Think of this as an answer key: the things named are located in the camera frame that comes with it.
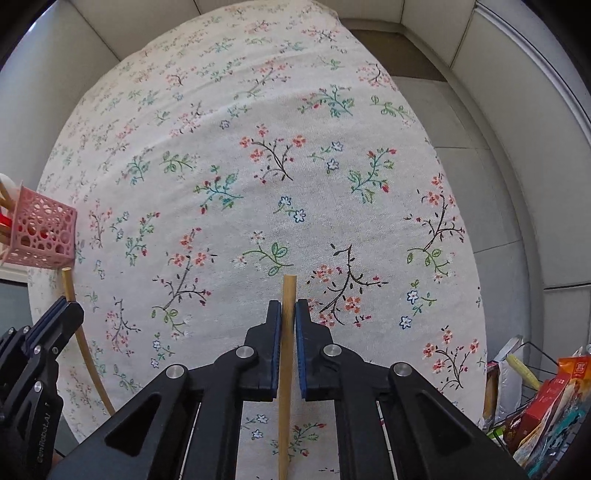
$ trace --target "red snack box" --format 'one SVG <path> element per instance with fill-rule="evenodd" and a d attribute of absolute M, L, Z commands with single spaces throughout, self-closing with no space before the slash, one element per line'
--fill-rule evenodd
<path fill-rule="evenodd" d="M 552 380 L 544 382 L 534 401 L 525 409 L 511 444 L 507 445 L 511 453 L 515 452 L 521 441 L 540 424 L 546 412 L 558 406 L 557 400 L 562 396 L 569 380 L 570 373 L 560 370 Z"/>

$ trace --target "metal screw head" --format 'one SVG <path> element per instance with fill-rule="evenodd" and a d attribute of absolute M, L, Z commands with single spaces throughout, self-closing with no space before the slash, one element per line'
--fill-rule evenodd
<path fill-rule="evenodd" d="M 394 365 L 394 373 L 399 377 L 407 377 L 413 373 L 413 368 L 405 362 L 398 362 Z"/>
<path fill-rule="evenodd" d="M 236 356 L 240 358 L 250 358 L 255 354 L 254 348 L 248 345 L 239 346 L 236 349 Z"/>
<path fill-rule="evenodd" d="M 322 351 L 326 356 L 339 356 L 341 353 L 343 353 L 343 349 L 334 343 L 326 345 Z"/>
<path fill-rule="evenodd" d="M 166 376 L 169 378 L 180 378 L 184 375 L 184 368 L 182 365 L 170 365 L 166 369 Z"/>

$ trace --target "pink plastic basket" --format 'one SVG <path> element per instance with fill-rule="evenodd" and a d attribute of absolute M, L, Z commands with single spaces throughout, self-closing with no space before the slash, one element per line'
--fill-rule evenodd
<path fill-rule="evenodd" d="M 21 186 L 6 263 L 37 268 L 70 265 L 76 255 L 76 210 Z"/>

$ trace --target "wooden stick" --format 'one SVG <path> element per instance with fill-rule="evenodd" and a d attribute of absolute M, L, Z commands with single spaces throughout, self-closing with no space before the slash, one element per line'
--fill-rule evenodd
<path fill-rule="evenodd" d="M 291 374 L 293 371 L 294 315 L 296 312 L 295 275 L 283 275 L 281 302 L 281 355 L 279 361 L 279 480 L 287 480 L 290 464 Z"/>
<path fill-rule="evenodd" d="M 6 189 L 4 184 L 2 183 L 2 180 L 0 180 L 0 193 L 4 197 L 1 200 L 6 201 L 6 204 L 8 206 L 5 206 L 3 203 L 0 203 L 0 205 L 2 205 L 7 210 L 10 210 L 10 211 L 14 210 L 14 200 L 10 197 L 10 194 L 8 193 L 8 190 Z"/>
<path fill-rule="evenodd" d="M 64 289 L 66 291 L 66 300 L 67 301 L 76 301 L 76 293 L 74 292 L 74 281 L 72 280 L 72 268 L 66 267 L 61 270 L 61 278 L 64 283 Z M 115 414 L 115 409 L 113 408 L 113 404 L 111 403 L 111 399 L 107 395 L 103 382 L 100 380 L 99 373 L 96 371 L 95 363 L 92 359 L 92 354 L 88 348 L 88 342 L 86 341 L 86 335 L 84 334 L 84 329 L 82 325 L 76 331 L 76 341 L 78 342 L 78 347 L 80 348 L 80 353 L 82 353 L 82 358 L 84 359 L 84 364 L 86 365 L 86 369 L 90 374 L 90 378 L 95 385 L 96 391 L 99 394 L 100 399 L 103 401 L 103 405 L 109 412 L 109 415 Z"/>
<path fill-rule="evenodd" d="M 0 197 L 0 207 L 4 207 L 9 212 L 12 212 L 14 205 L 10 203 L 8 200 L 5 200 L 2 197 Z"/>

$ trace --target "floral tablecloth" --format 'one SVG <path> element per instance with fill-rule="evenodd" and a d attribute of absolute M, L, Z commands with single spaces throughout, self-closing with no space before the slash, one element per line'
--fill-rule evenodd
<path fill-rule="evenodd" d="M 164 368 L 211 363 L 280 297 L 282 275 L 336 342 L 414 365 L 473 421 L 485 324 L 453 194 L 384 68 L 331 10 L 254 1 L 202 15 L 104 75 L 39 191 L 78 210 L 74 280 L 116 408 Z M 33 318 L 61 293 L 29 273 Z M 60 356 L 79 440 L 108 417 L 80 352 Z M 330 403 L 298 400 L 294 478 L 338 471 Z M 246 404 L 238 478 L 277 471 L 277 409 Z"/>

